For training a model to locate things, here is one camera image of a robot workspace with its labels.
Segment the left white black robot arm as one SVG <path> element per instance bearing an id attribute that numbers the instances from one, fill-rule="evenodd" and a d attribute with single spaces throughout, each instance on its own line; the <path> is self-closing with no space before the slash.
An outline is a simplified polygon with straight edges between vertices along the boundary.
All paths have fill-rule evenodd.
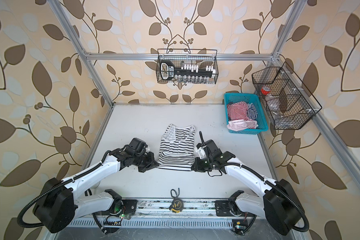
<path id="1" fill-rule="evenodd" d="M 128 208 L 118 193 L 106 189 L 94 195 L 91 187 L 130 166 L 144 173 L 157 168 L 159 163 L 147 143 L 134 138 L 122 148 L 106 151 L 97 164 L 73 176 L 48 180 L 40 195 L 20 211 L 17 224 L 22 228 L 46 227 L 50 233 L 57 233 L 86 215 L 107 212 L 119 217 L 125 214 Z"/>

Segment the black white striped tank top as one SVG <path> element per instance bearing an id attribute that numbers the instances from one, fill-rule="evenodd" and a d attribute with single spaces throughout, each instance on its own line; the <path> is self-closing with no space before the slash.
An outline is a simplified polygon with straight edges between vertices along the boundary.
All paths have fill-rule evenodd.
<path id="1" fill-rule="evenodd" d="M 194 159 L 196 129 L 193 125 L 177 127 L 170 124 L 160 142 L 158 168 L 190 172 Z"/>

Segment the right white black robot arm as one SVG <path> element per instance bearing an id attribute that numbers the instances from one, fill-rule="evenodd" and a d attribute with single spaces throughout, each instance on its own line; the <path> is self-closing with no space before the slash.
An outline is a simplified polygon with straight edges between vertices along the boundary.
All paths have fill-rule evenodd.
<path id="1" fill-rule="evenodd" d="M 236 217 L 245 214 L 253 216 L 243 230 L 238 226 L 234 227 L 238 234 L 245 234 L 257 217 L 265 218 L 269 225 L 283 236 L 290 230 L 302 233 L 309 230 L 310 224 L 305 210 L 288 181 L 277 181 L 259 174 L 234 154 L 222 152 L 213 140 L 197 144 L 195 152 L 198 157 L 192 166 L 194 172 L 210 173 L 216 170 L 222 175 L 239 180 L 252 191 L 252 194 L 248 194 L 237 190 L 224 205 L 216 205 L 218 211 L 225 211 Z"/>

